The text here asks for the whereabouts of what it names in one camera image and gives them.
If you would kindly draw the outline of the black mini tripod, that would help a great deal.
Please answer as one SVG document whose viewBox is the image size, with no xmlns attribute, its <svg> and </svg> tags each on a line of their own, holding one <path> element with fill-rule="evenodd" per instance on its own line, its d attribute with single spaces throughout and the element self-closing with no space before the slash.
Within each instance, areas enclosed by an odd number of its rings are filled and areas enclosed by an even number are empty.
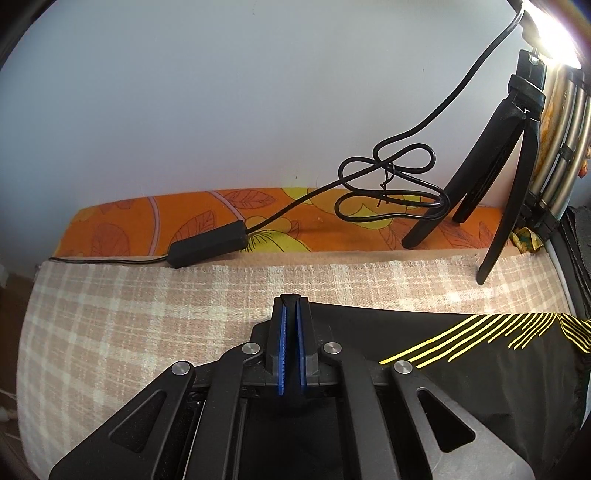
<svg viewBox="0 0 591 480">
<path fill-rule="evenodd" d="M 546 96 L 547 67 L 539 56 L 521 50 L 517 68 L 508 83 L 508 94 L 498 105 L 468 156 L 444 188 L 455 210 L 452 220 L 461 224 L 474 212 L 502 172 L 517 145 L 517 167 L 499 226 L 476 274 L 487 280 L 513 231 L 525 202 L 540 148 L 541 116 Z"/>
</svg>

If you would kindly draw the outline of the black pants with yellow stripes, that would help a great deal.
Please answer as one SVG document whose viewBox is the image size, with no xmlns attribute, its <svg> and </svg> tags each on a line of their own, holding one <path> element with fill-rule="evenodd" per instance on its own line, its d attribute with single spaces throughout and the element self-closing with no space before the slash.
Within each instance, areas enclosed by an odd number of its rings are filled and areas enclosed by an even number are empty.
<svg viewBox="0 0 591 480">
<path fill-rule="evenodd" d="M 456 360 L 387 354 L 453 314 L 311 303 L 318 387 L 297 387 L 294 314 L 283 397 L 242 403 L 237 479 L 582 479 L 589 358 L 556 326 L 523 350 L 484 342 Z"/>
</svg>

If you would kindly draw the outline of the orange floral bed sheet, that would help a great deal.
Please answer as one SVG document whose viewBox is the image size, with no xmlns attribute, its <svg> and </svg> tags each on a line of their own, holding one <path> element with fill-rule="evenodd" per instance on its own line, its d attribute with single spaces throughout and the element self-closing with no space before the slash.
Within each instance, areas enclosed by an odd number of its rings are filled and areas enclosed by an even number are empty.
<svg viewBox="0 0 591 480">
<path fill-rule="evenodd" d="M 249 188 L 180 193 L 120 200 L 79 210 L 56 250 L 57 257 L 150 257 L 169 246 L 223 225 L 242 221 L 256 230 L 247 251 L 295 253 L 399 250 L 417 210 L 374 200 L 342 205 L 355 222 L 335 216 L 338 189 L 322 193 L 273 219 L 308 194 L 304 187 Z"/>
</svg>

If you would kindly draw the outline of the plaid beige bed blanket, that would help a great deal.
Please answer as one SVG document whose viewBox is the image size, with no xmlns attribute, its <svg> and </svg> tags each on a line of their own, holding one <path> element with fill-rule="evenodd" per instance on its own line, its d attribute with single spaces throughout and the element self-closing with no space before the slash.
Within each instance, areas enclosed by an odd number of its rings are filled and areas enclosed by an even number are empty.
<svg viewBox="0 0 591 480">
<path fill-rule="evenodd" d="M 484 284 L 479 251 L 243 254 L 184 270 L 43 264 L 21 331 L 17 408 L 29 468 L 53 465 L 177 360 L 216 359 L 273 299 L 427 312 L 568 312 L 553 255 L 510 253 Z"/>
</svg>

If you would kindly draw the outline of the grey houndstooth trousers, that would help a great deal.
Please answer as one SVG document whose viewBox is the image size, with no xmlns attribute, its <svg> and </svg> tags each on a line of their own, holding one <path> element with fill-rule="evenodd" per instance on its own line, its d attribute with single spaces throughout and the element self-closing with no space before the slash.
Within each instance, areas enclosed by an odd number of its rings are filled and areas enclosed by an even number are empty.
<svg viewBox="0 0 591 480">
<path fill-rule="evenodd" d="M 551 236 L 576 316 L 590 318 L 590 207 L 568 207 Z"/>
</svg>

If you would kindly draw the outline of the folded silver tripod stand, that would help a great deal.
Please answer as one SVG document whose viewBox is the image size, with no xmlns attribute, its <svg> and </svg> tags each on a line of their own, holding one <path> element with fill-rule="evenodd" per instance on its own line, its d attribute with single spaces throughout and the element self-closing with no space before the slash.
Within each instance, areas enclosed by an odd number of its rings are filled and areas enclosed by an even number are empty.
<svg viewBox="0 0 591 480">
<path fill-rule="evenodd" d="M 561 69 L 547 108 L 548 130 L 525 205 L 524 225 L 541 242 L 558 228 L 590 141 L 590 85 L 580 69 Z"/>
</svg>

